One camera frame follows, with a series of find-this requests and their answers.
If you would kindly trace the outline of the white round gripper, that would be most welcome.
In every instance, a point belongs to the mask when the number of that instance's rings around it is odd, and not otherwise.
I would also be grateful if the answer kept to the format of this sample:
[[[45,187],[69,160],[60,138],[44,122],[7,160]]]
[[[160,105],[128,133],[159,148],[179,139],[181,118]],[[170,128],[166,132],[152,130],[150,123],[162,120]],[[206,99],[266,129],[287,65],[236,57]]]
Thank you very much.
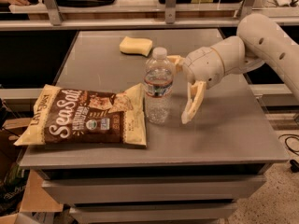
[[[207,47],[189,53],[185,59],[179,55],[168,55],[167,59],[173,64],[174,73],[183,70],[190,82],[187,86],[187,104],[181,115],[182,123],[187,124],[203,102],[206,88],[221,82],[224,76],[223,62],[216,50]]]

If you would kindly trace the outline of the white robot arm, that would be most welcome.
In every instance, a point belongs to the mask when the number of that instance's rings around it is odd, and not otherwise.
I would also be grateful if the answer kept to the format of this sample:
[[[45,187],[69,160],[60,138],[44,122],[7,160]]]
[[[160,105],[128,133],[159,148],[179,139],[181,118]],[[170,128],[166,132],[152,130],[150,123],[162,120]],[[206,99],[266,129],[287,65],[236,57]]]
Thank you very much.
[[[181,121],[190,122],[204,99],[205,90],[231,74],[244,74],[268,64],[299,99],[299,45],[270,18],[250,14],[238,24],[236,35],[187,57],[170,57],[175,71],[183,72],[188,100]]]

